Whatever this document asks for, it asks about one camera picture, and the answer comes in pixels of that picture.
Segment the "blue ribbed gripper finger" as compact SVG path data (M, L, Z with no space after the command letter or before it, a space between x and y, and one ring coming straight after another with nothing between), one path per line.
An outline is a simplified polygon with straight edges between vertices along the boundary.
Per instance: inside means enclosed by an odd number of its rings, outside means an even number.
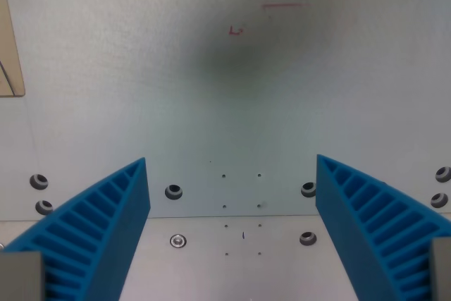
M429 248L450 235L449 220L323 155L316 208L359 300L431 300Z
M119 300L149 211L141 158L69 199L4 252L42 255L45 300Z

